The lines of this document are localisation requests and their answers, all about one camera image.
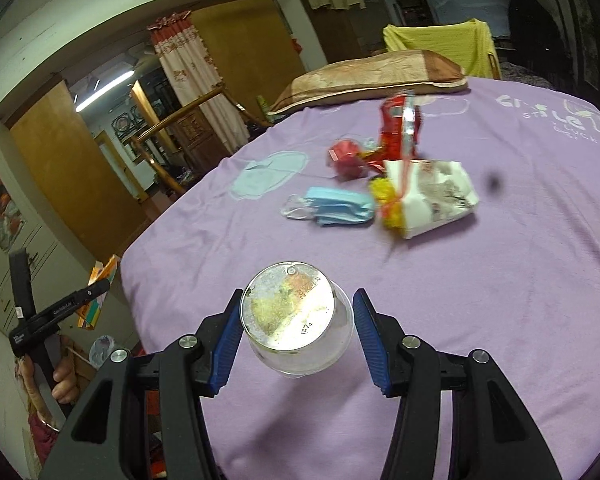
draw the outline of dark spot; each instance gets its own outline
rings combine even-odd
[[[492,171],[487,174],[487,190],[490,194],[500,194],[502,193],[502,176],[498,173]]]

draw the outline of floral curtain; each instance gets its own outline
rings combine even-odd
[[[221,81],[199,32],[189,21],[189,14],[188,10],[177,12],[147,27],[162,68],[183,106]],[[231,153],[248,142],[249,134],[238,110],[224,95],[200,105],[200,110]]]

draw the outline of brown pillowcase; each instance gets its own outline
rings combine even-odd
[[[430,50],[397,50],[332,63],[296,77],[271,107],[275,114],[389,97],[404,89],[416,94],[458,92],[467,87],[462,67]]]

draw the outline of clear plastic cup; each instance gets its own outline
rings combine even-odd
[[[281,262],[258,273],[242,295],[240,320],[253,352],[287,377],[334,364],[354,327],[344,291],[302,262]]]

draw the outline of blue face mask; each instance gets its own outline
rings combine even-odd
[[[287,218],[310,220],[319,225],[361,224],[374,217],[370,195],[332,187],[311,187],[304,197],[292,195],[282,208]]]

